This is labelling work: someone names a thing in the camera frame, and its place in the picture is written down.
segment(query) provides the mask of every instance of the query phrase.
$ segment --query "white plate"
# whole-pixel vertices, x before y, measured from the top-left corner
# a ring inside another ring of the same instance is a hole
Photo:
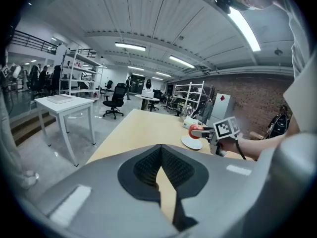
[[[203,144],[201,143],[200,140],[193,139],[189,136],[183,136],[182,142],[184,145],[186,145],[187,147],[194,149],[194,150],[200,150],[203,147]]]

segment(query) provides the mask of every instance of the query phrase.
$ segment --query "brick wall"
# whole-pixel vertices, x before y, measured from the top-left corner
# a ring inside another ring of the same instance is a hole
[[[268,124],[279,113],[280,106],[287,105],[283,93],[293,82],[291,77],[223,75],[184,80],[177,84],[201,83],[203,80],[215,87],[215,97],[217,93],[222,93],[234,98],[234,115],[244,138],[249,138],[250,131],[265,134]]]

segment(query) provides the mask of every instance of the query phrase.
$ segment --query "white label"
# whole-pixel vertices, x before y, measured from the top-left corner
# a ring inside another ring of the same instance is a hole
[[[244,175],[244,176],[248,176],[252,172],[250,169],[244,169],[244,168],[240,168],[240,167],[237,167],[234,165],[229,165],[229,166],[227,166],[226,169],[229,171]]]

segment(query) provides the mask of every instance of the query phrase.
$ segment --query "black mesh grille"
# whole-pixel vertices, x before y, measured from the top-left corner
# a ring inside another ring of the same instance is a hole
[[[156,186],[156,177],[161,166],[160,149],[139,160],[133,169],[134,175],[149,186]]]
[[[164,148],[162,151],[162,167],[174,188],[185,183],[195,173],[194,168]]]

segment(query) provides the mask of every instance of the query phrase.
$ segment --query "white table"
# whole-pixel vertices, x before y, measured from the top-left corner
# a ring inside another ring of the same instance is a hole
[[[140,99],[142,99],[142,106],[141,106],[141,110],[145,110],[145,100],[149,100],[149,101],[159,101],[159,99],[157,98],[148,98],[148,97],[144,97],[144,96],[141,96],[139,94],[135,95],[135,97],[138,97]]]
[[[73,112],[88,109],[91,143],[96,144],[95,132],[93,129],[93,102],[94,102],[94,100],[79,98],[76,96],[66,95],[66,94],[61,94],[61,95],[62,96],[64,95],[66,97],[71,97],[71,98],[73,98],[73,100],[70,102],[56,104],[56,103],[53,103],[51,101],[48,101],[47,97],[35,99],[35,102],[37,104],[40,124],[41,124],[41,128],[42,128],[42,131],[44,134],[44,140],[48,146],[51,146],[51,142],[46,134],[41,109],[48,110],[50,112],[50,114],[57,117],[58,125],[59,125],[59,128],[63,134],[64,140],[65,140],[65,143],[67,146],[67,150],[69,152],[71,160],[75,166],[78,166],[78,161],[73,153],[73,150],[72,150],[70,143],[69,143],[69,140],[68,140],[67,133],[69,133],[69,131],[68,131],[68,126],[67,126],[67,119],[65,116],[69,115],[70,113],[73,113]]]

